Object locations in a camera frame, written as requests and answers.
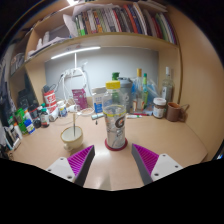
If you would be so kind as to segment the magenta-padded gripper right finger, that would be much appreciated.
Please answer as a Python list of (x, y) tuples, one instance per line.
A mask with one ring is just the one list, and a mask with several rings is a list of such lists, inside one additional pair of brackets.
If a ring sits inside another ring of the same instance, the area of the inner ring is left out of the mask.
[(132, 155), (145, 185), (182, 169), (182, 166), (168, 154), (163, 153), (158, 155), (137, 144), (132, 144)]

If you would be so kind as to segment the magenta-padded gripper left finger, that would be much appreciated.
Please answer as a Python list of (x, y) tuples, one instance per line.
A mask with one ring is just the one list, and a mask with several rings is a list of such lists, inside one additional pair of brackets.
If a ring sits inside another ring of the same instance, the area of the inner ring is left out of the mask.
[(60, 157), (47, 168), (47, 171), (78, 186), (83, 186), (94, 156), (95, 148), (91, 145), (69, 158)]

